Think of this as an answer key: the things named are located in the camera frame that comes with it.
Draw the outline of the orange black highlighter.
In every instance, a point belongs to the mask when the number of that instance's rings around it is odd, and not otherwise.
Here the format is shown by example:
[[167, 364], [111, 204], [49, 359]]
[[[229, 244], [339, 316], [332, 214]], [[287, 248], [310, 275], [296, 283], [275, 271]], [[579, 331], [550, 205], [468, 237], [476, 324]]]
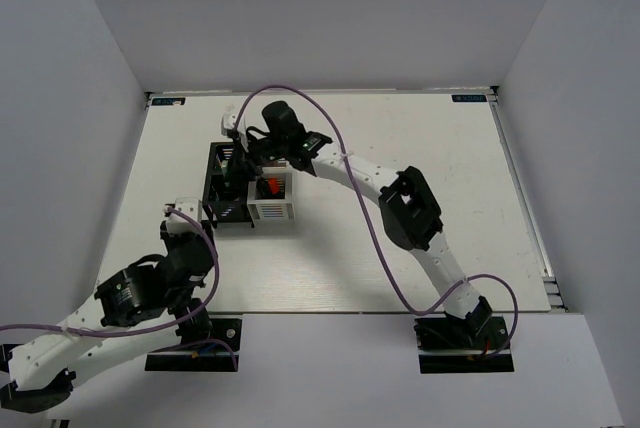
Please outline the orange black highlighter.
[[271, 196], [277, 197], [280, 194], [280, 185], [276, 178], [267, 178], [266, 179], [269, 194]]

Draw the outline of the green translucent small tube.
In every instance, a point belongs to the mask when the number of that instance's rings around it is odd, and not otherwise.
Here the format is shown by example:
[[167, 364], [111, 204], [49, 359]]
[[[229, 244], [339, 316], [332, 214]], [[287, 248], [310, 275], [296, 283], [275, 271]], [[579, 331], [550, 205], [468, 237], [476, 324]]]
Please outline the green translucent small tube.
[[223, 173], [223, 178], [224, 178], [224, 186], [229, 189], [231, 187], [231, 173], [230, 173], [230, 168], [229, 168], [229, 164], [227, 162], [224, 162], [222, 164], [222, 173]]

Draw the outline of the green black highlighter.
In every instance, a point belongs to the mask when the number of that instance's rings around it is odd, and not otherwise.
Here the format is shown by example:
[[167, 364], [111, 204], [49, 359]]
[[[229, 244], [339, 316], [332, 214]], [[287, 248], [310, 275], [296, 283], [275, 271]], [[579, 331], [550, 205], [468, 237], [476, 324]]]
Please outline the green black highlighter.
[[269, 186], [264, 180], [256, 181], [256, 198], [266, 199], [269, 195]]

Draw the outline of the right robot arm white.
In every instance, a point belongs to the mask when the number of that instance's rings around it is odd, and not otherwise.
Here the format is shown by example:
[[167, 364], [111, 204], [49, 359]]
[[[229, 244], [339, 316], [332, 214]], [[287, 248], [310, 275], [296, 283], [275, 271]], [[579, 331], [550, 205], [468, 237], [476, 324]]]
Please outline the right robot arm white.
[[268, 130], [259, 137], [237, 113], [223, 116], [221, 132], [233, 141], [227, 176], [253, 179], [272, 161], [350, 188], [376, 204], [384, 232], [398, 248], [421, 266], [440, 297], [453, 338], [472, 347], [484, 339], [493, 311], [486, 298], [468, 281], [444, 234], [442, 210], [421, 171], [409, 166], [398, 171], [350, 155], [333, 138], [307, 130], [284, 101], [262, 110]]

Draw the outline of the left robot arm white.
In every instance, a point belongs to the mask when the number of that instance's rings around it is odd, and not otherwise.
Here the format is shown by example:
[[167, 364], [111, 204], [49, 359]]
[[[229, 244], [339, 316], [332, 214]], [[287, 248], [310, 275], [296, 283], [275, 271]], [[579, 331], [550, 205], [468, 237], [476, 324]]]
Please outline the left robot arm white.
[[211, 335], [206, 303], [194, 297], [219, 263], [207, 221], [160, 226], [164, 254], [148, 254], [98, 285], [93, 295], [57, 325], [40, 325], [40, 336], [1, 347], [5, 410], [33, 414], [66, 401], [79, 381], [78, 361], [121, 363], [148, 335], [174, 329], [188, 346]]

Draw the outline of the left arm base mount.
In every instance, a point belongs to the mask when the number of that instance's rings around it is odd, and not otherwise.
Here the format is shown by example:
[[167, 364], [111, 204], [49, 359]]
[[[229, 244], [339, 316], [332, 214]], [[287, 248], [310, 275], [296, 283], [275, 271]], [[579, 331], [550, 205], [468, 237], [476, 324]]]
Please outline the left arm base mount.
[[211, 328], [183, 337], [178, 345], [149, 353], [147, 372], [234, 373], [238, 371], [243, 319], [209, 316]]

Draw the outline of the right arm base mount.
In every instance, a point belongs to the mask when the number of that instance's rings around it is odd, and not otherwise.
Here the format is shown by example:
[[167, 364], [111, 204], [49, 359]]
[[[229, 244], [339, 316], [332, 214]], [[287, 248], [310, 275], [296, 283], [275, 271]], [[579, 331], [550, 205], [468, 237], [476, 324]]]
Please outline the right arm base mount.
[[464, 320], [449, 314], [417, 318], [414, 331], [421, 374], [515, 371], [506, 322], [484, 297]]

